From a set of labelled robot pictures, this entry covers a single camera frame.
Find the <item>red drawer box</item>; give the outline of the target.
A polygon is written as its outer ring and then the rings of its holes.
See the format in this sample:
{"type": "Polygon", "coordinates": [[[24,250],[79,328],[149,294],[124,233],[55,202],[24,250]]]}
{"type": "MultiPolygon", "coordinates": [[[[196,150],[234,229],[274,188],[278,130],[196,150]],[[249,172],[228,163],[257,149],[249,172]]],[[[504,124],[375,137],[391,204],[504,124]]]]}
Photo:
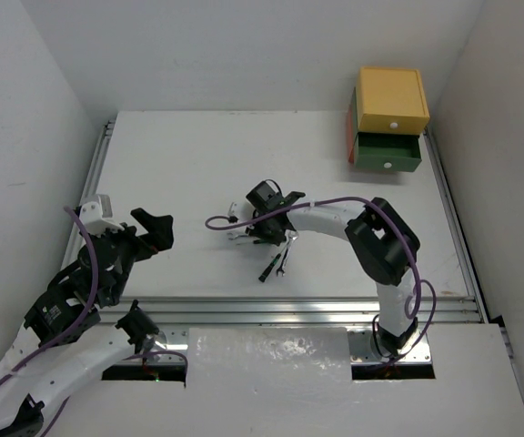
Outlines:
{"type": "Polygon", "coordinates": [[[346,116],[346,149],[347,149],[347,159],[348,163],[354,163],[354,144],[355,144],[355,135],[356,130],[353,127],[353,112],[350,108],[346,116]]]}

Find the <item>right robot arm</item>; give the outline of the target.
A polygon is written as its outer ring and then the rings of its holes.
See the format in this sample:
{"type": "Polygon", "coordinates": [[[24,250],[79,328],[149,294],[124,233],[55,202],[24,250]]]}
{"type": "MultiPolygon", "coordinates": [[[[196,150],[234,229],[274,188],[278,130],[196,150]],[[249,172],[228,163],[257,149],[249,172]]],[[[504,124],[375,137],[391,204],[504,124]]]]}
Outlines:
{"type": "Polygon", "coordinates": [[[347,241],[359,265],[376,283],[379,317],[374,322],[377,354],[396,359],[418,328],[421,285],[416,271],[420,242],[415,233],[383,198],[352,198],[304,202],[303,192],[287,195],[262,181],[246,195],[254,208],[247,234],[279,245],[288,233],[312,231],[347,241]]]}

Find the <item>horizontal silver wrench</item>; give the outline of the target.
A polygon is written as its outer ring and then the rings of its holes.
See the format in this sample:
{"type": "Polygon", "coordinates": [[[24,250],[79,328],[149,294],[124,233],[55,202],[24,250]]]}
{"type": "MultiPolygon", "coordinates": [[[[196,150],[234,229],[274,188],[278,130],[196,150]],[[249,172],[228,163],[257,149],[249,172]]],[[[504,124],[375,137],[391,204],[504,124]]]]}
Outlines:
{"type": "Polygon", "coordinates": [[[247,233],[244,232],[228,232],[227,238],[231,241],[238,240],[238,239],[250,239],[250,236],[247,233]]]}

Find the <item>aluminium front rail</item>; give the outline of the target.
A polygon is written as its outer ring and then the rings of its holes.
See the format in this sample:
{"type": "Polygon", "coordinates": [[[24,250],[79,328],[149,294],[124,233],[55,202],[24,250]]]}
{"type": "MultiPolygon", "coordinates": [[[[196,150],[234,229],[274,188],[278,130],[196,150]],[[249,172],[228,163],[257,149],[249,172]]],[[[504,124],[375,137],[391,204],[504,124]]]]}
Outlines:
{"type": "MultiPolygon", "coordinates": [[[[189,331],[200,327],[314,328],[344,327],[363,331],[380,313],[376,298],[158,298],[140,297],[140,308],[165,333],[170,350],[185,352],[189,331]]],[[[132,298],[100,310],[101,325],[125,316],[132,298]]],[[[433,323],[476,324],[487,316],[476,298],[439,297],[433,323]]]]}

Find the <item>green drawer box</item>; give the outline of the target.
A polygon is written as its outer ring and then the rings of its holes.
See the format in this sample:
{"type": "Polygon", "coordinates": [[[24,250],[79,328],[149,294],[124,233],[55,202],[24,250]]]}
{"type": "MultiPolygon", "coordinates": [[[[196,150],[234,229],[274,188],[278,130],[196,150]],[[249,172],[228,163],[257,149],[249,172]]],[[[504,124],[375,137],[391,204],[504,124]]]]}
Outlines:
{"type": "Polygon", "coordinates": [[[389,135],[358,130],[357,93],[353,90],[348,109],[356,130],[354,163],[361,170],[414,172],[422,161],[419,136],[389,135]]]}

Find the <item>white foam sheet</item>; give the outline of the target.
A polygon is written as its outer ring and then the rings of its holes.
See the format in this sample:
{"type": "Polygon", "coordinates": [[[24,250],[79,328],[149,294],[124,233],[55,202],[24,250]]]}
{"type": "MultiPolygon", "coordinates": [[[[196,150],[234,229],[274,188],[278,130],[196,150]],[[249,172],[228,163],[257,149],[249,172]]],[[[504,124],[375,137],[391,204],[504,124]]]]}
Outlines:
{"type": "Polygon", "coordinates": [[[351,381],[343,328],[192,328],[187,352],[190,385],[308,388],[351,381]]]}

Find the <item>yellow drawer box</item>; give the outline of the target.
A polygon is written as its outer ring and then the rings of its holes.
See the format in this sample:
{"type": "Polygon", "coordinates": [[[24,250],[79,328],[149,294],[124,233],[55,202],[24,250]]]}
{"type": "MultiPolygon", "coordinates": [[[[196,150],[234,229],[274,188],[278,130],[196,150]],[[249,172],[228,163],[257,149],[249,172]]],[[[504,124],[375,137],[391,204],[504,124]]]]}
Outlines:
{"type": "Polygon", "coordinates": [[[419,136],[430,120],[417,69],[362,66],[355,91],[359,132],[419,136]]]}

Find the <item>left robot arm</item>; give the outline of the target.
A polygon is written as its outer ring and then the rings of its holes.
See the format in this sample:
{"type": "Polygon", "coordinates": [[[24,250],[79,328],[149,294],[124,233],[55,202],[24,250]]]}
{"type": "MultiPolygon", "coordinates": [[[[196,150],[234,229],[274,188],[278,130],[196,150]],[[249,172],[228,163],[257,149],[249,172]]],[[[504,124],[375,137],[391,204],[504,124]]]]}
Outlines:
{"type": "Polygon", "coordinates": [[[115,223],[94,203],[66,213],[85,245],[26,313],[0,361],[0,436],[41,434],[63,402],[106,369],[154,353],[159,328],[133,302],[104,338],[71,358],[62,356],[100,322],[100,309],[119,303],[135,263],[172,248],[172,216],[132,210],[146,230],[138,235],[136,227],[115,223]],[[97,216],[86,220],[92,211],[97,216]]]}

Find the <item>diagonal silver wrench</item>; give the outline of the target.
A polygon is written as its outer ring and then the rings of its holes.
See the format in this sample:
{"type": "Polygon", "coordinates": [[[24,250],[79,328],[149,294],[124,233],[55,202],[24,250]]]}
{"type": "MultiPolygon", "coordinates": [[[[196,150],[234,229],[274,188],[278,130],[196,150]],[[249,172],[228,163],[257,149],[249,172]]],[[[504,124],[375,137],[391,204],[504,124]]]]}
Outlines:
{"type": "Polygon", "coordinates": [[[277,277],[278,276],[280,276],[280,277],[284,277],[285,276],[288,258],[289,258],[289,256],[292,253],[293,245],[296,242],[296,240],[298,239],[298,236],[299,236],[299,234],[298,234],[297,231],[289,231],[287,233],[286,247],[284,249],[284,253],[283,253],[283,256],[281,258],[281,262],[280,262],[278,268],[276,269],[276,276],[277,277]]]}

